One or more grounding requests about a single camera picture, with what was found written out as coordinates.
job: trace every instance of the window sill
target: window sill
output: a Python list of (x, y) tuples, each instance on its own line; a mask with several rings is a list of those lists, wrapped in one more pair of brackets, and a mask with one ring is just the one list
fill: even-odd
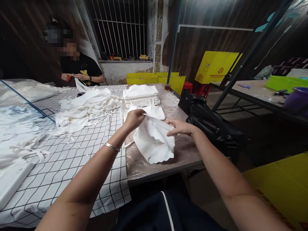
[(99, 63), (152, 63), (151, 60), (98, 60)]

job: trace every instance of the person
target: person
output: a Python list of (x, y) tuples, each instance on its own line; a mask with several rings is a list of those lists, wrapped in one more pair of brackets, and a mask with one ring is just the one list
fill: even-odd
[[(43, 217), (37, 231), (86, 229), (94, 201), (117, 155), (113, 148), (119, 149), (128, 134), (141, 124), (145, 117), (143, 113), (142, 109), (128, 113), (123, 126), (108, 140), (111, 147), (103, 145), (82, 167)], [(204, 165), (239, 230), (290, 230), (199, 128), (178, 120), (167, 123), (175, 127), (168, 136), (185, 134), (194, 139)], [(120, 208), (113, 230), (225, 230), (180, 191), (165, 188), (137, 198), (131, 191), (132, 201)]]
[(61, 79), (71, 81), (79, 79), (86, 86), (95, 86), (105, 82), (98, 64), (79, 51), (75, 34), (66, 21), (51, 17), (47, 30), (43, 31), (45, 40), (60, 52)]

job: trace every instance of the yellow box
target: yellow box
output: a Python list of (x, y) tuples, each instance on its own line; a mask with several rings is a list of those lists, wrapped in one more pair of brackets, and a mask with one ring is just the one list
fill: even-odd
[[(170, 85), (171, 88), (181, 95), (185, 76), (179, 76), (179, 72), (171, 72)], [(127, 73), (126, 81), (129, 85), (134, 84), (152, 84), (152, 83), (167, 83), (168, 72), (154, 73)]]
[(258, 196), (291, 229), (308, 228), (308, 153), (243, 173)]
[(221, 82), (224, 76), (228, 73), (238, 54), (239, 53), (233, 52), (205, 51), (195, 80), (201, 84)]
[(158, 77), (154, 73), (127, 73), (126, 81), (129, 85), (158, 83)]

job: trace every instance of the red stool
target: red stool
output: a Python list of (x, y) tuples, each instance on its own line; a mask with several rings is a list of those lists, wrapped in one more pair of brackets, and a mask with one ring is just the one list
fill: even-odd
[(193, 84), (190, 83), (190, 82), (184, 82), (182, 91), (183, 91), (184, 89), (190, 89), (190, 93), (192, 93), (192, 92), (193, 92)]
[(205, 94), (205, 92), (204, 92), (204, 89), (205, 89), (205, 87), (209, 87), (209, 89), (208, 89), (208, 91), (207, 91), (207, 94), (206, 94), (206, 96), (205, 96), (205, 98), (207, 98), (208, 97), (208, 94), (209, 94), (209, 92), (210, 92), (210, 89), (211, 89), (211, 86), (209, 85), (209, 84), (198, 84), (198, 86), (196, 87), (196, 90), (194, 91), (194, 93), (197, 93), (197, 96), (198, 97), (201, 97), (202, 95), (204, 95)]

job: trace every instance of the yellow print on shirt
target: yellow print on shirt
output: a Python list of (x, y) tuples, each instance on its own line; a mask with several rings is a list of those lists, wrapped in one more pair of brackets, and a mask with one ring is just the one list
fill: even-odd
[[(87, 76), (89, 76), (88, 75), (88, 71), (87, 70), (80, 70), (80, 72), (81, 72), (81, 74), (84, 74), (84, 75), (87, 75)], [(90, 81), (88, 81), (88, 82), (86, 82), (85, 84), (88, 84), (89, 86), (91, 85), (91, 82)]]

